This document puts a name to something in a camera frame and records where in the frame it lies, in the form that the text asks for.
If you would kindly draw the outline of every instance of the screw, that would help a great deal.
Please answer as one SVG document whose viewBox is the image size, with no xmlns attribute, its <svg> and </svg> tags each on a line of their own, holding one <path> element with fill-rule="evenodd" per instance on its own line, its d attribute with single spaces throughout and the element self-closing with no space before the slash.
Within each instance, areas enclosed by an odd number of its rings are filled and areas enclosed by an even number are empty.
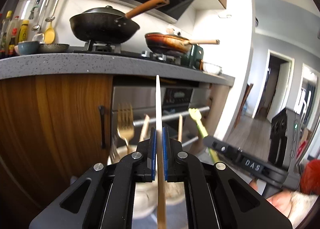
<svg viewBox="0 0 320 229">
<path fill-rule="evenodd" d="M 142 154 L 140 152 L 133 152 L 131 154 L 131 157 L 134 158 L 134 159 L 138 159 L 138 158 L 141 158 Z"/>
<path fill-rule="evenodd" d="M 226 168 L 226 165 L 223 164 L 222 162 L 219 162 L 216 164 L 216 168 L 219 170 L 224 170 Z"/>
<path fill-rule="evenodd" d="M 181 151 L 181 152 L 178 153 L 178 157 L 179 158 L 186 158 L 187 156 L 188 156 L 188 154 L 186 152 L 184 152 L 184 151 Z"/>
<path fill-rule="evenodd" d="M 97 164 L 95 164 L 94 166 L 93 166 L 93 169 L 95 170 L 95 171 L 99 171 L 99 170 L 101 170 L 103 168 L 103 164 L 102 163 L 97 163 Z"/>
</svg>

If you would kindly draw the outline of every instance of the gas stove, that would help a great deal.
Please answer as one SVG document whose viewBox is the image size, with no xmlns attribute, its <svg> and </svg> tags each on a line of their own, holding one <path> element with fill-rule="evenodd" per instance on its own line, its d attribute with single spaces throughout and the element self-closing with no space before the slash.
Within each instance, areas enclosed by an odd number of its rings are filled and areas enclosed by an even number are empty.
<svg viewBox="0 0 320 229">
<path fill-rule="evenodd" d="M 168 56 L 165 54 L 157 54 L 150 51 L 142 51 L 141 53 L 130 52 L 121 50 L 121 44 L 94 44 L 90 45 L 86 43 L 83 49 L 79 47 L 78 49 L 74 49 L 73 53 L 91 53 L 91 54 L 101 54 L 101 55 L 115 55 L 115 56 L 125 56 L 125 57 L 134 57 L 145 60 L 152 60 L 167 64 L 180 65 L 183 67 L 192 68 L 195 70 L 200 69 L 200 64 L 190 65 L 190 63 L 181 62 L 180 57 Z"/>
</svg>

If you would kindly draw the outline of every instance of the oven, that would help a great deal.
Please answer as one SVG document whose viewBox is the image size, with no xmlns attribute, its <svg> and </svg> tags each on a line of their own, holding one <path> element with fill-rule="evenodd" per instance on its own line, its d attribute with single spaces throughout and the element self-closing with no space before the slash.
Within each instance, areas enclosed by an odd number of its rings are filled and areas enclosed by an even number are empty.
<svg viewBox="0 0 320 229">
<path fill-rule="evenodd" d="M 208 88 L 161 86 L 162 124 L 168 127 L 170 138 L 178 137 L 179 115 L 183 117 L 182 145 L 185 151 L 198 140 L 196 123 L 190 118 L 188 109 L 199 108 L 205 116 L 209 111 L 207 100 Z M 117 136 L 118 106 L 132 105 L 134 137 L 130 144 L 139 142 L 144 118 L 150 117 L 147 138 L 151 127 L 156 127 L 156 88 L 154 86 L 114 86 L 111 108 L 111 139 L 116 138 L 116 146 L 124 146 L 125 142 Z"/>
</svg>

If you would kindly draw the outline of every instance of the gray speckled countertop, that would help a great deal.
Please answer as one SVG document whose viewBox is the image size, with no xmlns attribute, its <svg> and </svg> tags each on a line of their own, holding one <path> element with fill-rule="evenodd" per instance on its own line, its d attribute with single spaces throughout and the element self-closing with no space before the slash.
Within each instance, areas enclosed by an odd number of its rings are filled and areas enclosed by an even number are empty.
<svg viewBox="0 0 320 229">
<path fill-rule="evenodd" d="M 46 53 L 0 60 L 0 80 L 43 74 L 126 74 L 233 86 L 234 77 L 145 59 L 88 53 Z"/>
</svg>

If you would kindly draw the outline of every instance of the human hand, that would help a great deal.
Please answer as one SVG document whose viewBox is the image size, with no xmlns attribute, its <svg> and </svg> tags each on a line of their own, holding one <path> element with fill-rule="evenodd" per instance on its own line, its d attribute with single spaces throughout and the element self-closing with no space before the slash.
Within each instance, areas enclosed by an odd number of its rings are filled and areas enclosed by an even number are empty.
<svg viewBox="0 0 320 229">
<path fill-rule="evenodd" d="M 257 191 L 257 181 L 252 180 L 249 185 Z M 283 215 L 286 217 L 289 216 L 291 208 L 292 208 L 292 202 L 291 202 L 291 193 L 290 191 L 282 191 L 280 193 L 277 193 L 267 199 L 267 201 L 272 204 L 275 208 L 277 208 Z"/>
</svg>

